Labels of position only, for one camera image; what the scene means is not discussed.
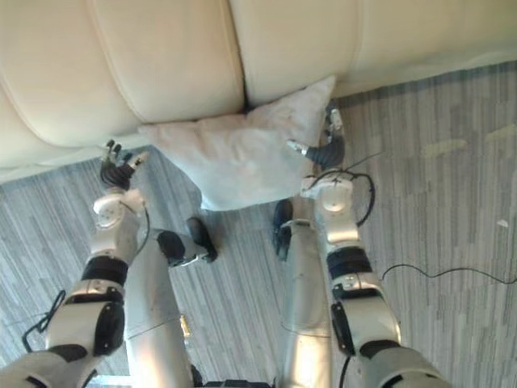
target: black cable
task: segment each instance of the black cable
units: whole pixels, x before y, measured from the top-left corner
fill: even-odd
[[[64,289],[62,289],[56,295],[56,298],[54,299],[54,302],[52,303],[52,307],[50,307],[50,310],[47,313],[45,313],[44,317],[42,319],[40,319],[37,322],[37,324],[35,324],[34,326],[31,326],[28,330],[26,330],[22,334],[23,347],[25,348],[27,353],[32,353],[32,347],[29,344],[29,341],[27,339],[29,334],[31,334],[33,331],[38,331],[38,333],[41,334],[45,330],[47,330],[50,320],[53,318],[54,314],[56,313],[56,311],[59,308],[59,306],[61,305],[61,303],[65,300],[65,295],[66,295],[66,292]]]
[[[355,173],[351,172],[348,169],[344,171],[345,173],[349,174],[352,178],[350,180],[354,180],[357,178],[366,178],[368,180],[368,184],[370,185],[370,202],[368,203],[368,208],[366,209],[366,213],[364,216],[356,222],[357,227],[361,227],[366,220],[370,217],[370,214],[372,214],[373,207],[375,206],[375,199],[376,199],[376,190],[375,190],[375,184],[373,183],[373,179],[370,175],[364,174],[364,173]]]
[[[147,221],[147,230],[145,231],[144,241],[142,241],[142,244],[138,248],[137,253],[135,254],[135,257],[137,257],[140,254],[140,252],[142,252],[142,249],[144,249],[145,244],[147,243],[147,240],[149,240],[149,235],[151,232],[151,221],[149,219],[149,211],[147,210],[147,207],[145,207],[145,206],[144,206],[144,210],[145,210],[145,220]]]
[[[503,280],[503,279],[499,279],[499,278],[497,278],[497,277],[495,277],[493,275],[490,275],[488,272],[484,272],[484,271],[480,271],[479,269],[476,269],[476,268],[468,268],[468,267],[451,268],[451,269],[448,269],[447,271],[438,272],[435,275],[429,275],[427,272],[425,272],[422,269],[414,266],[413,264],[395,264],[395,265],[392,265],[391,267],[389,267],[388,269],[386,269],[383,272],[382,277],[380,279],[384,280],[386,275],[390,271],[392,271],[392,270],[394,270],[396,268],[402,268],[402,267],[413,268],[415,271],[420,272],[422,275],[424,275],[425,277],[427,277],[429,279],[435,279],[436,277],[440,277],[440,276],[446,275],[446,274],[451,273],[451,272],[470,271],[470,272],[479,273],[479,274],[481,274],[483,276],[488,276],[490,279],[495,280],[498,283],[501,283],[503,285],[514,285],[515,283],[517,283],[517,278],[515,278],[514,280]]]
[[[347,375],[348,364],[350,364],[351,357],[347,357],[343,364],[343,369],[341,369],[341,376],[339,377],[339,385],[338,388],[343,388],[345,385],[345,376]]]
[[[352,164],[351,166],[347,167],[347,169],[345,171],[348,171],[350,170],[351,168],[354,168],[354,167],[357,167],[359,164],[362,164],[364,162],[366,162],[367,160],[371,159],[371,158],[374,158],[376,156],[379,156],[380,154],[382,154],[383,151],[381,152],[377,152],[376,154],[371,154],[371,155],[368,155],[366,158],[362,158],[361,160],[359,160],[358,162],[355,162],[354,164]]]

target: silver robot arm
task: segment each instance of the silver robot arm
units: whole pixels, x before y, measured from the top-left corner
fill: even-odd
[[[144,199],[128,190],[140,154],[115,165],[120,146],[108,143],[101,176],[108,194],[94,205],[97,232],[81,280],[53,315],[45,350],[30,352],[0,371],[0,386],[79,387],[123,342],[124,282],[137,255]]]
[[[334,298],[331,316],[339,348],[360,360],[367,388],[449,387],[419,352],[401,345],[397,318],[372,270],[355,223],[353,184],[346,171],[336,168],[344,157],[343,136],[338,135],[343,129],[339,110],[331,107],[327,116],[329,144],[309,147],[291,140],[288,145],[324,170],[318,178],[304,180],[301,195],[315,202],[320,250],[326,256]]]

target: pillow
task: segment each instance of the pillow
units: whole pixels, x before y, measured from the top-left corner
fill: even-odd
[[[143,125],[139,131],[197,185],[203,209],[281,200],[300,191],[312,168],[286,141],[318,144],[334,84],[335,77],[328,77],[247,115]]]

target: sofa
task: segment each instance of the sofa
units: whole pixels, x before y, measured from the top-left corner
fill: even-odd
[[[517,59],[516,0],[0,0],[0,183],[144,146],[142,123]]]

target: gray striped carpet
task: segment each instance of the gray striped carpet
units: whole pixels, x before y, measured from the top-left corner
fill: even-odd
[[[376,181],[377,205],[362,228],[376,270],[415,264],[430,273],[469,266],[517,276],[517,64],[446,74],[341,99],[347,161],[381,152],[356,171]],[[0,365],[23,353],[19,337],[77,280],[101,194],[96,161],[0,187]],[[199,210],[200,194],[152,151],[135,186],[152,223],[185,233],[200,215],[220,258],[170,272],[203,375],[272,382],[283,265],[269,240],[274,204],[238,212]],[[364,208],[365,188],[356,199]],[[404,343],[454,386],[517,387],[515,286],[461,272],[428,280],[411,269],[387,275]],[[35,348],[43,342],[32,339]],[[99,367],[127,374],[125,349]],[[334,376],[343,356],[335,353]],[[360,386],[352,361],[347,386]]]

